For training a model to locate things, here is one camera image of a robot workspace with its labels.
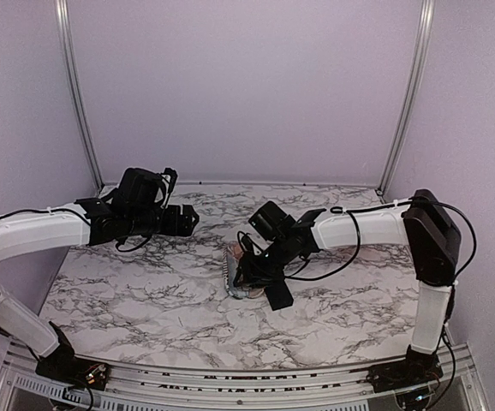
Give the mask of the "black glasses case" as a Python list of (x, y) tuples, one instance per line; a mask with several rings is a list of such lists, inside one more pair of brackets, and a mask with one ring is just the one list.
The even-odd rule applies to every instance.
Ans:
[(272, 311), (279, 311), (291, 307), (294, 298), (289, 291), (286, 283), (275, 283), (265, 288), (265, 296), (268, 300)]

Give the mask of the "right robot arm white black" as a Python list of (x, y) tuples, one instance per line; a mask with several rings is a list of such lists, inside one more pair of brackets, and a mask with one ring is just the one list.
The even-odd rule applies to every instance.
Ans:
[(302, 340), (324, 364), (369, 360), (376, 390), (441, 378), (438, 348), (454, 305), (461, 233), (426, 189), (388, 204), (292, 217), (276, 203), (238, 235), (227, 287), (311, 320)]

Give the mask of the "striped flag glasses pouch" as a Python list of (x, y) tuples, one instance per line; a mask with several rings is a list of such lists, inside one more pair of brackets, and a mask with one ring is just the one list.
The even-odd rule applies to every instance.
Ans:
[(250, 289), (247, 286), (235, 285), (234, 281), (243, 251), (237, 243), (229, 243), (224, 249), (223, 275), (224, 287), (228, 295), (237, 300), (256, 299), (264, 293), (263, 289)]

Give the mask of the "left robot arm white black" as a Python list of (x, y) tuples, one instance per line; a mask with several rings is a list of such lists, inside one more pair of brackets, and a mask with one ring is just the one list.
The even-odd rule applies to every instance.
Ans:
[[(23, 208), (0, 215), (0, 264), (71, 247), (126, 240), (147, 244), (155, 235), (189, 237), (200, 220), (190, 205), (172, 205), (177, 173), (128, 168), (109, 193), (46, 208)], [(77, 356), (63, 330), (43, 320), (0, 285), (0, 332), (24, 343), (37, 361), (37, 374), (64, 382), (102, 388), (109, 367)]]

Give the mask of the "pink frame sunglasses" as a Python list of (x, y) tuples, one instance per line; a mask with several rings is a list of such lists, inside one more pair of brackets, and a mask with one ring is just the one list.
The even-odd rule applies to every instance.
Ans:
[(262, 289), (262, 288), (255, 288), (253, 285), (248, 284), (248, 275), (250, 274), (251, 263), (252, 263), (252, 258), (250, 257), (250, 255), (241, 256), (234, 284), (247, 286), (250, 289)]

